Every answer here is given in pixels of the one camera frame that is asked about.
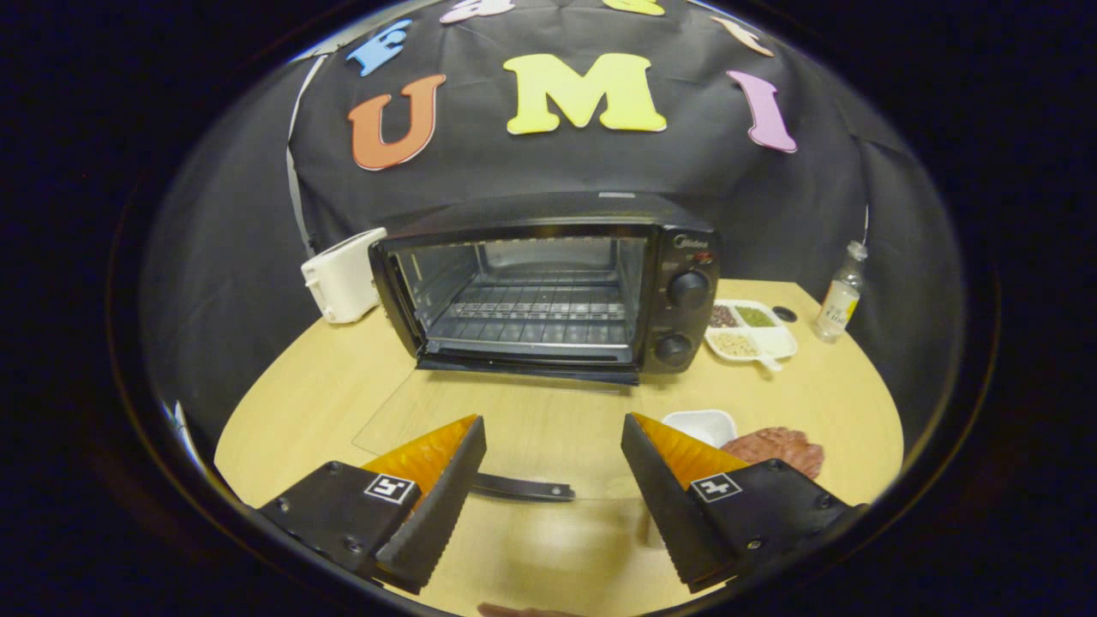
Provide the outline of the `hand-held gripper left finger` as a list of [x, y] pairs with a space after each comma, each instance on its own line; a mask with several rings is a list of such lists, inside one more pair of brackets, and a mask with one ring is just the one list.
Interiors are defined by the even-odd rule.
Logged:
[[318, 465], [259, 511], [333, 565], [418, 594], [446, 550], [486, 450], [483, 418], [470, 415], [367, 465]]

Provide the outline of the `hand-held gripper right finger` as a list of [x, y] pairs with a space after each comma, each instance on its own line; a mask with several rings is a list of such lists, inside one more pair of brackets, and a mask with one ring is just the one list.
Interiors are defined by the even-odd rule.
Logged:
[[620, 449], [692, 592], [771, 577], [833, 542], [866, 511], [782, 459], [749, 464], [638, 413], [624, 418]]

